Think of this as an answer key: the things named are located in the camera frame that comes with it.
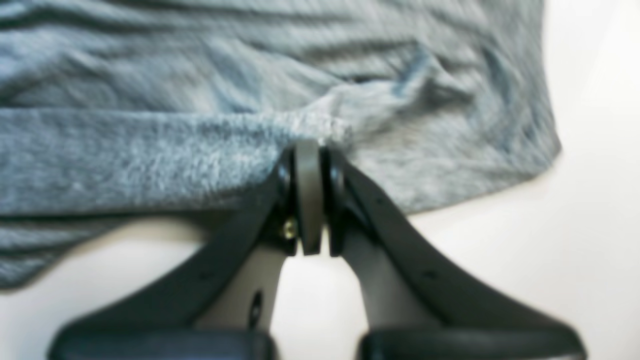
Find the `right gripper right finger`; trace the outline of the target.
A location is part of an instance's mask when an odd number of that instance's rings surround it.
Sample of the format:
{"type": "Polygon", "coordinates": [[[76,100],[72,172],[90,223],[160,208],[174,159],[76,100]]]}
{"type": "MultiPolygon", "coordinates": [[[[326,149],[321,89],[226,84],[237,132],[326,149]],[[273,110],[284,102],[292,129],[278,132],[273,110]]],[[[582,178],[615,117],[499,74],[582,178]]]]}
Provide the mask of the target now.
{"type": "Polygon", "coordinates": [[[490,287],[440,253],[334,148],[322,151],[329,248],[358,278],[359,360],[585,360],[571,326],[490,287]]]}

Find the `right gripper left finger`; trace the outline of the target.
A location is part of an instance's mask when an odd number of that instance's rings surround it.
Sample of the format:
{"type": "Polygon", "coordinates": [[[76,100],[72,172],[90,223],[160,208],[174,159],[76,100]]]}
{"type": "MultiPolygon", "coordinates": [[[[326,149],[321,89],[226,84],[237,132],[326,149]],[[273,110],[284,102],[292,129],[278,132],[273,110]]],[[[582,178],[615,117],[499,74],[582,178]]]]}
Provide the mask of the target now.
{"type": "Polygon", "coordinates": [[[50,360],[274,360],[281,269],[322,247],[317,141],[283,151],[242,209],[162,278],[59,331],[50,360]]]}

